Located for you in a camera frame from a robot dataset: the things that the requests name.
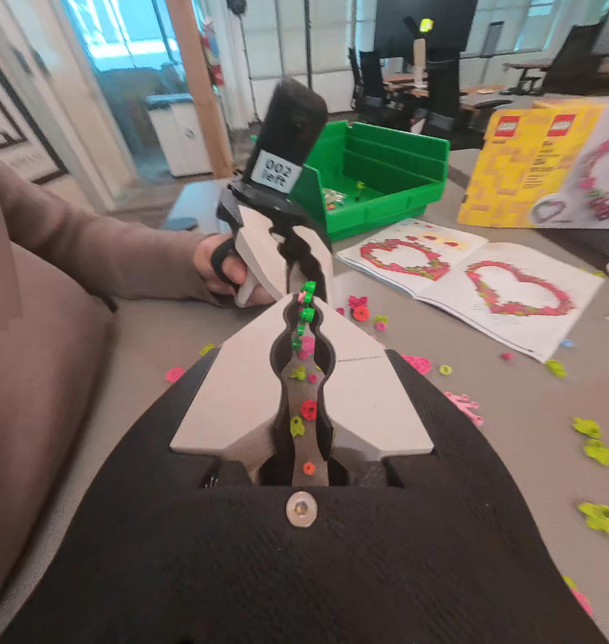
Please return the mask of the green plastic bin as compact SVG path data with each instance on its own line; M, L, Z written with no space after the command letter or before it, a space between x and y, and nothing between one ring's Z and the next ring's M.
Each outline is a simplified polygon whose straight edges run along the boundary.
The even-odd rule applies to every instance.
M361 122L329 122L309 154L290 201L332 241L421 216L447 181L450 143ZM347 195L324 207L322 188Z

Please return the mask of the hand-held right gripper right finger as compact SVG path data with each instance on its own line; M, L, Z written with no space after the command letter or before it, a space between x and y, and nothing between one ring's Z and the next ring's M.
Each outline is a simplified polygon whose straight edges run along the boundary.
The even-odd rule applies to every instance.
M383 345L314 297L316 443L328 486L392 457L429 455L435 448Z

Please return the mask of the person's left forearm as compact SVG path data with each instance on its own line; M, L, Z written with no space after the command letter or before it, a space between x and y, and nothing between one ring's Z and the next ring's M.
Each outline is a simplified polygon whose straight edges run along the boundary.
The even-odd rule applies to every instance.
M156 230L84 211L1 160L0 210L12 243L92 294L218 304L194 264L203 239L196 232Z

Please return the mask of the black framed wall sign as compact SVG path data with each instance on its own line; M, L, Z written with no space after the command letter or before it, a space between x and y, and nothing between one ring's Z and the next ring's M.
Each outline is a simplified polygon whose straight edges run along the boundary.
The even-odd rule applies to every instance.
M69 175L0 68L0 160L27 181L44 185Z

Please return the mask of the wooden post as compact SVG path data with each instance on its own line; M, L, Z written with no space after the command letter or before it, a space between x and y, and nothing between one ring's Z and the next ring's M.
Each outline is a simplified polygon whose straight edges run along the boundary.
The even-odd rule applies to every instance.
M206 64L203 37L191 1L166 1L173 31L185 68L206 151L216 179L234 175L228 131L217 102Z

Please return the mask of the green vine brick stem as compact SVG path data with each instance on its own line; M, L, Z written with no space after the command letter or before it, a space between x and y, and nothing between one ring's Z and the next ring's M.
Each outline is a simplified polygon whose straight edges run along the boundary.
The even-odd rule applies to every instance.
M315 289L316 282L308 280L300 287L300 292L297 294L297 318L291 340L292 350L296 354L302 351L305 332L315 316L315 307L312 304Z

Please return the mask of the black office chair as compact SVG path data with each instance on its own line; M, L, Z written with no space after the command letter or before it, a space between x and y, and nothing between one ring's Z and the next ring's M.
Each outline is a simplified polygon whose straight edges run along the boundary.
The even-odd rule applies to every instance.
M591 54L601 25L574 26L555 56L537 96L547 93L581 96L608 96L609 75L599 72L603 57Z
M385 89L378 52L357 52L350 47L348 57L354 78L351 106L356 120L394 128L400 112Z
M494 111L512 101L488 99L473 111L462 109L458 49L430 50L426 70L429 96L414 113L411 132L449 141L453 150L481 149Z

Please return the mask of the open instruction booklet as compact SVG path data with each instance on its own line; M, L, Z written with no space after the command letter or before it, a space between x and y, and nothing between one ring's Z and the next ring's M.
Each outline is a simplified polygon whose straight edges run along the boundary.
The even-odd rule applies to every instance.
M408 219L337 259L544 364L603 280L526 246Z

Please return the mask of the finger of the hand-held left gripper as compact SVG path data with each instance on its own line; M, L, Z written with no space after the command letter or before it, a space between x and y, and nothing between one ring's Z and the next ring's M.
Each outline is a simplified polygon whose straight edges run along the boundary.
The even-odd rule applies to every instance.
M325 231L319 225L279 225L279 254L285 264L284 285L279 298L295 292L297 286L315 281L315 295L333 303L333 250Z
M246 278L236 298L251 298L261 286L271 298L283 298L289 292L289 268L279 242L270 230L273 222L247 206L239 207L241 224L235 237L235 250L247 266Z

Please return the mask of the white cabinet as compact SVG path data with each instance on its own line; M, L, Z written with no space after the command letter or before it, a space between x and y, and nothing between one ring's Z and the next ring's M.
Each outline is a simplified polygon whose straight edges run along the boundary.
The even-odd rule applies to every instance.
M150 95L145 105L171 175L181 178L212 174L191 95Z

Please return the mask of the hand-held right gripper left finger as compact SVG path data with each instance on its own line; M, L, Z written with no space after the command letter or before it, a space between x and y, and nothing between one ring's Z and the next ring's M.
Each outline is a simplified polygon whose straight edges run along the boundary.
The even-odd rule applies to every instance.
M271 461L276 485L293 479L293 439L282 371L290 362L288 295L225 340L196 366L206 369L170 449L239 461L249 473Z

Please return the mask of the yellow toy set box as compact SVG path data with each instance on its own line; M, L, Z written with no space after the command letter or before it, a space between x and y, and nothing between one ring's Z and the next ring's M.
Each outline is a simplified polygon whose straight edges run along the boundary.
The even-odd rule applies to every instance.
M609 230L609 97L537 99L497 111L458 221Z

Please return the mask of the person's left hand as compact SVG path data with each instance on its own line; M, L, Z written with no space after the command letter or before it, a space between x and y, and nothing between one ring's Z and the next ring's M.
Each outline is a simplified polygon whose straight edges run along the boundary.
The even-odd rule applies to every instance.
M208 291L215 296L234 296L236 293L235 288L225 280L222 280L212 266L213 253L230 238L232 238L230 233L213 234L204 237L197 244L194 252L193 261L196 271L199 273ZM224 259L221 270L235 285L243 285L248 273L247 265L235 253L228 255ZM274 303L275 300L263 286L256 286L250 297L246 300L245 307L260 307Z

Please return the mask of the scattered small loose bricks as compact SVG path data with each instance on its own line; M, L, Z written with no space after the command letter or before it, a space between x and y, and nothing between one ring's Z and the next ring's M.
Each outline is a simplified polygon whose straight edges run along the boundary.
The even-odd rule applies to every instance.
M424 383L468 395L492 444L526 497L555 562L609 630L609 281L558 348L566 374L510 350L446 313L384 288L359 290L385 332L347 321L380 347L429 359Z

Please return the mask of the black wall screen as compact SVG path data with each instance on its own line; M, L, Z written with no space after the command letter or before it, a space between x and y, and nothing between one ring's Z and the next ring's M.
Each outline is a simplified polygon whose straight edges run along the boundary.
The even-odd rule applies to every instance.
M377 1L373 48L382 59L413 61L413 43L427 53L464 52L477 1Z

